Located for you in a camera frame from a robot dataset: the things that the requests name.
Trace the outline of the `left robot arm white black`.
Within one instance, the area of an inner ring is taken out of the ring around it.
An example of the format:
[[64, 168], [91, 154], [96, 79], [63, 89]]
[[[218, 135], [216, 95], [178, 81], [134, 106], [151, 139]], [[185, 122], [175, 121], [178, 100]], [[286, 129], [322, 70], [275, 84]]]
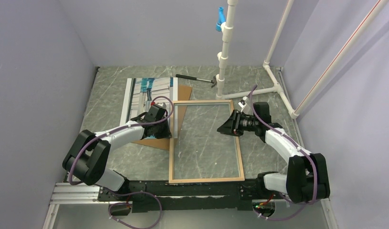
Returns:
[[149, 111], [122, 126], [97, 133], [81, 131], [62, 162], [63, 169], [69, 172], [69, 183], [76, 185], [73, 181], [73, 177], [76, 177], [86, 185], [109, 189], [116, 200], [125, 199], [130, 192], [130, 181], [106, 168], [109, 154], [126, 144], [148, 137], [171, 138], [168, 118], [166, 108], [153, 104]]

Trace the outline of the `black handled hammer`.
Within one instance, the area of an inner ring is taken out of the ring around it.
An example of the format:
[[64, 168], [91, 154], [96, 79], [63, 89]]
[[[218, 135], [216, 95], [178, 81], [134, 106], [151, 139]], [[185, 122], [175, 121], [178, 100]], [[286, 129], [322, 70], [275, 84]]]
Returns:
[[211, 88], [213, 88], [217, 84], [216, 76], [214, 76], [211, 80], [201, 79], [201, 78], [198, 78], [198, 77], [182, 75], [182, 74], [175, 74], [175, 77], [181, 78], [181, 79], [187, 79], [187, 80], [194, 80], [194, 81], [201, 81], [201, 82], [210, 83], [211, 84]]

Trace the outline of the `white PVC pipe stand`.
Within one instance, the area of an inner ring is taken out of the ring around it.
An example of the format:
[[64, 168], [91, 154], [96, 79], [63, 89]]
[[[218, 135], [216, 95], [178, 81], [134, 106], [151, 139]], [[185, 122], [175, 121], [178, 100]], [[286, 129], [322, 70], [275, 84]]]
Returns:
[[[217, 58], [219, 61], [219, 73], [216, 75], [216, 80], [217, 80], [216, 99], [240, 98], [249, 95], [248, 92], [223, 95], [225, 69], [227, 67], [228, 58], [229, 58], [228, 53], [229, 53], [229, 46], [230, 46], [232, 31], [233, 31], [233, 21], [234, 21], [236, 6], [238, 2], [236, 0], [229, 0], [227, 1], [227, 4], [228, 4], [228, 9], [226, 15], [226, 22], [223, 23], [221, 26], [222, 51], [217, 54]], [[262, 67], [270, 77], [271, 81], [273, 82], [273, 86], [270, 88], [256, 90], [255, 94], [278, 93], [285, 107], [287, 108], [290, 117], [292, 119], [296, 119], [302, 113], [302, 111], [305, 108], [307, 108], [307, 106], [312, 102], [312, 99], [315, 97], [318, 91], [324, 88], [324, 81], [327, 80], [329, 75], [336, 69], [336, 67], [340, 64], [341, 60], [346, 56], [346, 53], [353, 47], [353, 45], [358, 41], [358, 39], [361, 37], [363, 32], [368, 28], [368, 26], [373, 22], [373, 20], [378, 16], [378, 14], [385, 8], [387, 4], [388, 4], [387, 0], [378, 0], [376, 2], [376, 4], [371, 8], [371, 10], [364, 17], [364, 19], [356, 27], [356, 29], [350, 35], [348, 40], [345, 42], [345, 44], [338, 51], [336, 56], [333, 58], [333, 60], [330, 62], [330, 64], [327, 66], [327, 68], [324, 70], [321, 76], [318, 78], [318, 80], [310, 89], [310, 91], [307, 93], [307, 95], [302, 100], [302, 102], [294, 109], [289, 99], [286, 97], [284, 93], [284, 88], [277, 81], [270, 67], [271, 56], [276, 48], [276, 45], [278, 43], [278, 40], [280, 38], [280, 35], [282, 33], [282, 30], [284, 28], [284, 25], [287, 21], [288, 15], [293, 5], [293, 1], [289, 0], [283, 11], [283, 15], [277, 27], [271, 47], [262, 65]]]

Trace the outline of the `blue pipe fitting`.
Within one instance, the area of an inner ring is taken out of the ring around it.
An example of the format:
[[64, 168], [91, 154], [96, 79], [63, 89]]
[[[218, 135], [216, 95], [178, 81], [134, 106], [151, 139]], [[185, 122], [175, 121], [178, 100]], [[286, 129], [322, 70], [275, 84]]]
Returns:
[[224, 15], [224, 8], [223, 7], [219, 7], [218, 8], [218, 19], [217, 19], [217, 22], [216, 22], [216, 31], [218, 32], [222, 32], [222, 24], [226, 22], [226, 18], [225, 18], [225, 15]]

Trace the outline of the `printed photo with white border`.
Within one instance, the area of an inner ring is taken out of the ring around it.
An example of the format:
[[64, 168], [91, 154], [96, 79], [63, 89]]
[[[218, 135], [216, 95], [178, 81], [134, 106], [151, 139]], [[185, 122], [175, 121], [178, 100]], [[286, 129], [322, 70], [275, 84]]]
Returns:
[[129, 142], [141, 140], [144, 133], [141, 117], [149, 111], [150, 103], [165, 102], [167, 114], [160, 120], [171, 120], [171, 101], [178, 98], [178, 89], [174, 86], [177, 82], [173, 77], [168, 78], [132, 78], [126, 83], [125, 97], [120, 118], [120, 126], [125, 126], [124, 130], [115, 136]]

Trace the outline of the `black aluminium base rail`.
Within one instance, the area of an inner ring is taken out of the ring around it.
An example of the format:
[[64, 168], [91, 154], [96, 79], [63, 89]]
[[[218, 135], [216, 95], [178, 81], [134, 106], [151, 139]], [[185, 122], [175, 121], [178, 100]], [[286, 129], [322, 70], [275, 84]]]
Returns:
[[236, 209], [252, 210], [255, 205], [282, 203], [278, 192], [262, 191], [256, 179], [242, 182], [170, 184], [165, 180], [133, 180], [130, 196], [118, 196], [105, 188], [57, 183], [51, 204], [129, 204], [134, 213], [166, 210]]

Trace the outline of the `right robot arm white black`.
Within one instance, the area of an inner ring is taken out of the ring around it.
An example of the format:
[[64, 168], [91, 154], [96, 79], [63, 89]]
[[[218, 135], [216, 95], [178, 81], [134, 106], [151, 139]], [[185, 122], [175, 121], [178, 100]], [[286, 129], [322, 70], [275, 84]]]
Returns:
[[267, 102], [253, 103], [253, 114], [233, 110], [217, 129], [223, 135], [240, 137], [253, 132], [271, 146], [287, 163], [287, 173], [259, 173], [255, 193], [266, 198], [273, 192], [286, 194], [294, 203], [306, 203], [330, 196], [326, 159], [321, 153], [311, 153], [290, 138], [282, 126], [273, 123]]

